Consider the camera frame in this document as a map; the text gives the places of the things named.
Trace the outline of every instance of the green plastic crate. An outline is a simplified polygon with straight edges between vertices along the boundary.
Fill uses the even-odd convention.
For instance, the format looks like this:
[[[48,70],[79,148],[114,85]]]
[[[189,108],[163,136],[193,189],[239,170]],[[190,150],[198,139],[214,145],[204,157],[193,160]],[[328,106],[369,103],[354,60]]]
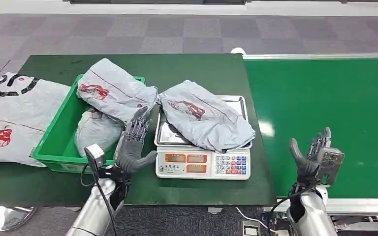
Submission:
[[[48,126],[41,141],[32,153],[33,158],[48,166],[52,171],[80,173],[88,162],[79,155],[74,144],[74,133],[82,114],[91,106],[76,95],[77,82],[83,75],[77,76],[69,93]],[[144,77],[134,78],[145,83]],[[106,152],[106,166],[113,164],[116,143]]]

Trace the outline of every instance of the green table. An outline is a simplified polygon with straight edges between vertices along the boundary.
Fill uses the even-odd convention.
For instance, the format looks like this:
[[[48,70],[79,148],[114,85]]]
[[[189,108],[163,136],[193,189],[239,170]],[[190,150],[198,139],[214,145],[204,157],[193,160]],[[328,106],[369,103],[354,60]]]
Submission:
[[[68,84],[101,57],[34,56],[21,72]],[[253,144],[254,175],[248,181],[225,181],[222,190],[224,184],[215,185],[220,181],[156,179],[148,167],[134,183],[155,179],[155,190],[142,193],[134,185],[129,204],[270,205],[274,192],[279,198],[286,196],[296,178],[289,139],[295,137],[305,152],[315,133],[328,125],[332,146],[346,154],[336,182],[328,189],[328,211],[378,215],[378,54],[247,55],[244,63],[231,55],[107,57],[131,74],[146,77],[148,85],[156,81],[160,91],[191,79],[203,86],[213,80],[215,87],[207,88],[216,94],[242,94],[249,120],[258,131],[258,118],[263,137],[258,135]],[[246,91],[245,70],[251,94]],[[7,205],[78,205],[88,195],[88,189],[78,185],[77,175],[12,164],[0,164],[0,184],[5,187],[0,187],[0,204]],[[198,197],[200,189],[209,193]]]
[[[31,56],[21,74],[71,85],[78,74],[102,58],[146,78],[148,86],[159,91],[189,79],[214,94],[242,95],[249,121],[257,131],[251,148],[252,174],[247,181],[160,179],[154,166],[132,177],[126,204],[131,205],[270,205],[275,202],[273,183],[241,55],[68,55]],[[151,131],[143,152],[156,148],[153,112]],[[0,205],[79,206],[89,196],[78,174],[57,173],[48,169],[15,164],[0,164]]]

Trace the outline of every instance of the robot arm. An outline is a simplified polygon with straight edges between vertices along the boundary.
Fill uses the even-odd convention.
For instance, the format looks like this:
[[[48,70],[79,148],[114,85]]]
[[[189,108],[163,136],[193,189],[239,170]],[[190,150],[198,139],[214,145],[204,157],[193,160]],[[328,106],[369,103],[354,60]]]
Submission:
[[[318,134],[311,142],[307,157],[302,155],[295,139],[290,141],[298,177],[291,191],[287,217],[298,236],[337,235],[325,210],[328,200],[325,186],[333,184],[344,154],[330,146],[331,130],[328,127],[324,134]]]
[[[93,186],[91,195],[66,236],[105,235],[109,224],[113,223],[113,218],[124,205],[131,174],[155,161],[156,151],[141,157],[144,138],[148,131],[149,113],[147,107],[143,107],[127,124],[118,141],[113,166],[102,168],[106,163],[105,154],[97,144],[85,148],[89,166],[99,186]]]

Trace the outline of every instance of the gray plastic bag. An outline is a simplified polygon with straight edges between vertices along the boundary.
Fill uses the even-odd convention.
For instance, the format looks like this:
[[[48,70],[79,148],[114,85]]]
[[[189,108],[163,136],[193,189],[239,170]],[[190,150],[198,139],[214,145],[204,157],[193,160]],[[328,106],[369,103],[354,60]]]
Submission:
[[[251,125],[205,88],[186,80],[158,95],[167,121],[194,145],[218,152],[255,138]]]
[[[145,86],[104,58],[79,80],[77,96],[109,117],[128,123],[140,108],[153,108],[157,88]]]
[[[74,134],[76,148],[82,157],[86,157],[85,147],[98,144],[107,152],[120,138],[124,125],[109,118],[104,113],[90,108],[82,114]]]
[[[0,162],[45,167],[30,157],[70,87],[6,73],[0,78]]]

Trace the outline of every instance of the weighing scale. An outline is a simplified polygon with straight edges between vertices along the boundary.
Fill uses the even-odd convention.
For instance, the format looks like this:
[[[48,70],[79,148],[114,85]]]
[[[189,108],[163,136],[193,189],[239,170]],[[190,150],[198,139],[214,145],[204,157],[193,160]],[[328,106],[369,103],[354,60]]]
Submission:
[[[242,96],[217,97],[248,121]],[[158,115],[154,143],[157,146],[156,175],[159,178],[247,180],[250,177],[251,142],[225,154],[196,147],[167,122],[163,110]]]

